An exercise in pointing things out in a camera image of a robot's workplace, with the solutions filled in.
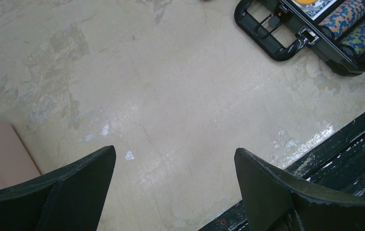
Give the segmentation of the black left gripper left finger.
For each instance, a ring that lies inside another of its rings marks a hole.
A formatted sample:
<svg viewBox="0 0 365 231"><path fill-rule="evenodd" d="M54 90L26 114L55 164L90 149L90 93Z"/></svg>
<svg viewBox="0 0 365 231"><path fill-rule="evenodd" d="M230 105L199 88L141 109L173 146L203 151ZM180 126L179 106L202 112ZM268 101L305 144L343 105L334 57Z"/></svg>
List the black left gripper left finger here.
<svg viewBox="0 0 365 231"><path fill-rule="evenodd" d="M105 146L59 169L0 190L0 231L95 231L116 152Z"/></svg>

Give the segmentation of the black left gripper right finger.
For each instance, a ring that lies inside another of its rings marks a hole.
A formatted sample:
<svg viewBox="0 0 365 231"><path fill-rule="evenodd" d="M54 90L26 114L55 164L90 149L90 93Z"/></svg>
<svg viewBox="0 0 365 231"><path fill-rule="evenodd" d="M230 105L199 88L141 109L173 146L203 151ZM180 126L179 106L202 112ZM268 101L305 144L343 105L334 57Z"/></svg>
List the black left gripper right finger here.
<svg viewBox="0 0 365 231"><path fill-rule="evenodd" d="M298 178L244 148L234 162L250 230L365 231L365 197Z"/></svg>

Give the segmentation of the black poker set case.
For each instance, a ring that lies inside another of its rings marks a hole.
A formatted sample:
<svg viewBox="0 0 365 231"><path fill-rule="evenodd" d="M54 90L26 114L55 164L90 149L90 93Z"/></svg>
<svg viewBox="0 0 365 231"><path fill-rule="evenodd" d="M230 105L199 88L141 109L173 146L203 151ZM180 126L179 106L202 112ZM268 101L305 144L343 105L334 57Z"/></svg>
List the black poker set case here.
<svg viewBox="0 0 365 231"><path fill-rule="evenodd" d="M345 54L339 42L365 20L365 14L337 40L325 36L321 22L312 22L299 15L291 0L264 0L270 14L258 21L249 13L252 2L240 1L234 11L237 26L271 59L279 62L293 58L309 47L329 68L342 76L358 76L365 72L365 53L359 58Z"/></svg>

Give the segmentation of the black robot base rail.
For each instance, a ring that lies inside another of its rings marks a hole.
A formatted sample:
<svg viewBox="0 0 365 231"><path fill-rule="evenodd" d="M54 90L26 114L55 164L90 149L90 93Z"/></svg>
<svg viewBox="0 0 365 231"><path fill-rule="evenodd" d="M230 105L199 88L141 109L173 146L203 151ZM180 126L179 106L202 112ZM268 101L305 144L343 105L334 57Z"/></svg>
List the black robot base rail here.
<svg viewBox="0 0 365 231"><path fill-rule="evenodd" d="M335 191L365 197L365 112L282 170ZM203 229L251 231L243 201Z"/></svg>

